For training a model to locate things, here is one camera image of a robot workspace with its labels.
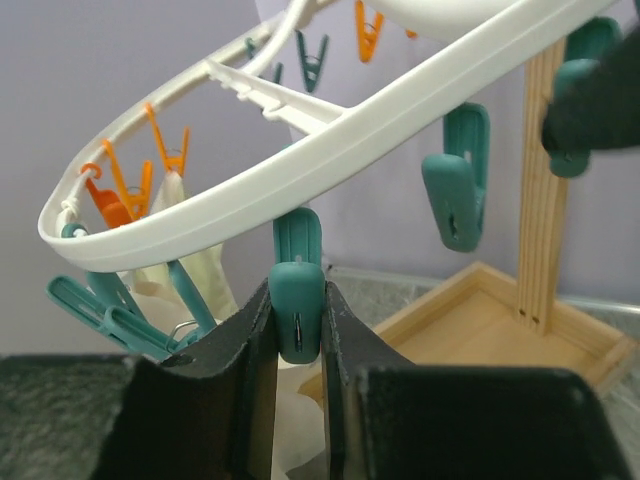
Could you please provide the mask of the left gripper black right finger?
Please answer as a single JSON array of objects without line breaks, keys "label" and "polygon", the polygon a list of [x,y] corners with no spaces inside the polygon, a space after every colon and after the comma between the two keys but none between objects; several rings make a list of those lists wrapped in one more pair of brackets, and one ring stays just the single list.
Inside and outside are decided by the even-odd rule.
[{"label": "left gripper black right finger", "polygon": [[326,286],[332,479],[629,479],[594,390],[562,368],[418,366]]}]

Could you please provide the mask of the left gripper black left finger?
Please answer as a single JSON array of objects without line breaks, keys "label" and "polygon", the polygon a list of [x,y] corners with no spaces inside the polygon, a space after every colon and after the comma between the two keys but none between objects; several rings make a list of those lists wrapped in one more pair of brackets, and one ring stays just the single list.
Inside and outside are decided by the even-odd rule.
[{"label": "left gripper black left finger", "polygon": [[100,479],[268,479],[277,341],[268,287],[159,365],[139,361]]}]

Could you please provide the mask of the white oval clip hanger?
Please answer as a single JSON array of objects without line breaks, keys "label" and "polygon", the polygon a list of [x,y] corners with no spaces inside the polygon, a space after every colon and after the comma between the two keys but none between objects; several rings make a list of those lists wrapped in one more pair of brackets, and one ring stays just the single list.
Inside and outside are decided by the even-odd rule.
[{"label": "white oval clip hanger", "polygon": [[[38,219],[40,237],[61,257],[89,271],[117,272],[175,260],[233,238],[338,186],[449,110],[543,51],[606,8],[603,1],[378,1],[375,8],[446,47],[352,108],[271,83],[261,72],[297,26],[323,8],[294,1],[252,30],[256,58],[234,68],[236,38],[147,95],[105,127],[73,158]],[[63,238],[77,218],[86,181],[81,168],[100,163],[102,140],[117,142],[140,128],[146,106],[165,108],[206,80],[233,90],[269,120],[303,139],[177,206],[131,224]]]}]

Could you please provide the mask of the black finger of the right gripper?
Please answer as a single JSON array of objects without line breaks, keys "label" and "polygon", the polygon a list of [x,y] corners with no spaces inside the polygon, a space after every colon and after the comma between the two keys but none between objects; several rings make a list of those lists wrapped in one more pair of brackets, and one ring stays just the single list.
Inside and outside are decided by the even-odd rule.
[{"label": "black finger of the right gripper", "polygon": [[[639,27],[635,26],[622,42],[603,58],[597,72],[586,80],[586,88],[600,100],[588,105],[604,115],[603,124],[611,131],[604,150],[624,150],[639,145]],[[595,150],[596,143],[582,140],[582,127],[561,126],[561,118],[577,110],[568,100],[552,100],[542,121],[542,146],[548,152]]]}]

